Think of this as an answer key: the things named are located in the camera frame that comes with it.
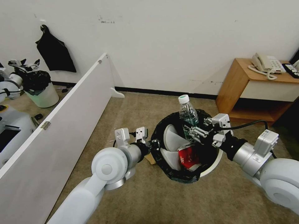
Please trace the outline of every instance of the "black baseboard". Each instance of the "black baseboard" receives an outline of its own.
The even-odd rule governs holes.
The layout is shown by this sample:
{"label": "black baseboard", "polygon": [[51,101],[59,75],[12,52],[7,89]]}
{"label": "black baseboard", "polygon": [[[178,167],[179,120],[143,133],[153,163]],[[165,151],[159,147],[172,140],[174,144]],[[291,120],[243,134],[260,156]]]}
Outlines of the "black baseboard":
{"label": "black baseboard", "polygon": [[115,90],[123,91],[123,92],[139,92],[139,93],[150,93],[150,94],[159,94],[159,95],[167,95],[167,96],[181,96],[183,94],[188,94],[189,97],[211,99],[211,100],[215,100],[217,98],[217,95],[209,95],[209,94],[174,92],[174,91],[151,90],[151,89],[137,89],[137,88],[128,88],[128,87],[119,87],[119,86],[116,86]]}
{"label": "black baseboard", "polygon": [[76,85],[76,83],[73,82],[56,82],[56,81],[52,81],[53,85],[56,86],[66,86],[66,87],[74,87]]}

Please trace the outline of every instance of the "wooden nightstand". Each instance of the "wooden nightstand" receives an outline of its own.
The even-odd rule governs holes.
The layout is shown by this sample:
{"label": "wooden nightstand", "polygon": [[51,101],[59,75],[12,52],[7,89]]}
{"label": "wooden nightstand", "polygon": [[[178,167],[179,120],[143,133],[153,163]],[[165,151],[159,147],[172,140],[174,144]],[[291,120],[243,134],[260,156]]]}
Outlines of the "wooden nightstand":
{"label": "wooden nightstand", "polygon": [[216,99],[218,110],[231,120],[263,119],[272,125],[299,96],[299,79],[283,73],[269,81],[248,65],[252,65],[251,59],[234,59]]}

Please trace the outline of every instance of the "metal hinge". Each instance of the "metal hinge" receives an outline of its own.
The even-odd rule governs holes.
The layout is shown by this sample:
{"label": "metal hinge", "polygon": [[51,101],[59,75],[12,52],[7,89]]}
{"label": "metal hinge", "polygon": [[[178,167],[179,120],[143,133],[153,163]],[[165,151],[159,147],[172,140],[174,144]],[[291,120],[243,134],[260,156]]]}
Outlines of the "metal hinge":
{"label": "metal hinge", "polygon": [[48,127],[50,126],[50,122],[49,121],[46,121],[40,128],[44,129],[44,130],[47,130]]}

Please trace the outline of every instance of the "red can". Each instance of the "red can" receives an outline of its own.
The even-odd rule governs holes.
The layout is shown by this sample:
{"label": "red can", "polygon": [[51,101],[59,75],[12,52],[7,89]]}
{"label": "red can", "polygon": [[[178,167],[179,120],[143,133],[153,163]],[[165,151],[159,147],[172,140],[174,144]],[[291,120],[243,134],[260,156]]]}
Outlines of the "red can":
{"label": "red can", "polygon": [[199,158],[193,144],[178,148],[181,164],[189,171],[195,171],[199,166]]}

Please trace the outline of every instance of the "white trash can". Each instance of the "white trash can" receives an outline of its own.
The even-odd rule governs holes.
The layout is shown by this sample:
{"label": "white trash can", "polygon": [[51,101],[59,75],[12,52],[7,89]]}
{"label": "white trash can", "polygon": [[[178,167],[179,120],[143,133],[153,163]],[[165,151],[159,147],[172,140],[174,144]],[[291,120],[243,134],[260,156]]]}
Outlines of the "white trash can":
{"label": "white trash can", "polygon": [[59,96],[52,82],[50,82],[45,90],[42,91],[39,95],[31,95],[26,91],[25,93],[38,107],[41,108],[51,107],[59,101]]}

